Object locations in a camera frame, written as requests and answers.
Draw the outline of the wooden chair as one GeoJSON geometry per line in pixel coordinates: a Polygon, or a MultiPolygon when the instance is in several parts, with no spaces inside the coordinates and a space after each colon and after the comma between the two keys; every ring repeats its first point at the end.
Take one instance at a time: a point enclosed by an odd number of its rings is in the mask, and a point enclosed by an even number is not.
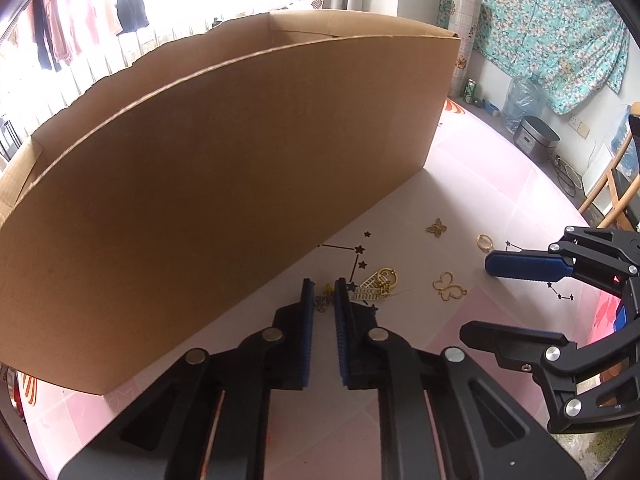
{"type": "Polygon", "coordinates": [[[626,119],[623,122],[625,135],[614,157],[605,167],[594,187],[586,195],[585,200],[579,206],[578,211],[583,214],[603,192],[608,192],[611,208],[599,222],[599,229],[617,228],[625,231],[639,231],[639,219],[629,215],[631,202],[639,197],[639,102],[629,107],[626,119]],[[618,170],[630,148],[634,148],[634,164],[636,173],[628,182],[626,188],[622,183],[627,181],[625,175],[618,170]]]}

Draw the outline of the clear water jug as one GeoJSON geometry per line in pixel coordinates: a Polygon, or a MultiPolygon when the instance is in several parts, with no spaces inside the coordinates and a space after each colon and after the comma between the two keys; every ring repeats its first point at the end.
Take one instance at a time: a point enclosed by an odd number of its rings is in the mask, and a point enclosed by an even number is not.
{"type": "Polygon", "coordinates": [[[514,77],[506,92],[506,99],[501,110],[504,128],[516,133],[525,116],[538,117],[547,102],[547,93],[540,84],[539,77],[514,77]]]}

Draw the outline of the teal floral cloth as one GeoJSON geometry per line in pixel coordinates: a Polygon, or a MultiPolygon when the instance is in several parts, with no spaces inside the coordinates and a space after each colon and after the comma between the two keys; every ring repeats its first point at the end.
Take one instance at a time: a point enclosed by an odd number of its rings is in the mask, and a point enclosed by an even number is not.
{"type": "MultiPolygon", "coordinates": [[[[452,0],[439,0],[448,24],[452,0]]],[[[510,77],[534,77],[565,115],[603,87],[620,92],[629,30],[610,0],[480,0],[474,48],[510,77]]]]}

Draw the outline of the small bronze butterfly charm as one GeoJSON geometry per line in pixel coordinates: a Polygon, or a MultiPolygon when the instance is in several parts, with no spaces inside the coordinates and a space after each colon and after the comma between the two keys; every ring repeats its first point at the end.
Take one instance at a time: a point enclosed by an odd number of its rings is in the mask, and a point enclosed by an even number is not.
{"type": "Polygon", "coordinates": [[[428,234],[434,235],[434,237],[439,238],[442,234],[447,232],[447,226],[444,222],[442,222],[441,218],[436,218],[432,224],[430,224],[425,231],[428,234]]]}

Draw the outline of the green drink can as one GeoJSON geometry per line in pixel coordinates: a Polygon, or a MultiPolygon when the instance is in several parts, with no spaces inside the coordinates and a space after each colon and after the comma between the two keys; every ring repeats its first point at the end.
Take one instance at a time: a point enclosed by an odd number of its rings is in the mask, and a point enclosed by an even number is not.
{"type": "Polygon", "coordinates": [[[472,78],[469,78],[464,86],[463,93],[462,93],[465,103],[468,103],[468,104],[473,103],[475,90],[476,90],[476,81],[473,80],[472,78]]]}

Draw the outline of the large brown cardboard box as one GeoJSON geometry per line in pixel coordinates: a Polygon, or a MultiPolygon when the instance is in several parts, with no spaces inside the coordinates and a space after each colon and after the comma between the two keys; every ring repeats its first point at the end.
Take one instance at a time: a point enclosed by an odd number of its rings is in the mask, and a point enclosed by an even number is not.
{"type": "Polygon", "coordinates": [[[96,82],[2,171],[2,362],[95,394],[137,375],[423,168],[458,49],[273,11],[96,82]]]}

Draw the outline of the rolled patterned wallpaper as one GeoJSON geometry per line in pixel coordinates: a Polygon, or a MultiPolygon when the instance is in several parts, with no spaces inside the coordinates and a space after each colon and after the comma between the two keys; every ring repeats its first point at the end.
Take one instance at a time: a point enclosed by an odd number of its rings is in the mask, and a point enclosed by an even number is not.
{"type": "Polygon", "coordinates": [[[448,28],[458,36],[460,46],[449,87],[450,96],[460,96],[464,88],[481,7],[482,0],[451,0],[448,28]]]}

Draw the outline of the silver rice cooker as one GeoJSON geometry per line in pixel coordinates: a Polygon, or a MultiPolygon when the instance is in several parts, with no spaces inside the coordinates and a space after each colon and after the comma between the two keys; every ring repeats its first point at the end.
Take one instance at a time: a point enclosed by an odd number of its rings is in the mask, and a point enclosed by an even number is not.
{"type": "Polygon", "coordinates": [[[530,160],[543,164],[555,153],[560,137],[543,120],[535,116],[524,116],[513,142],[530,160]]]}

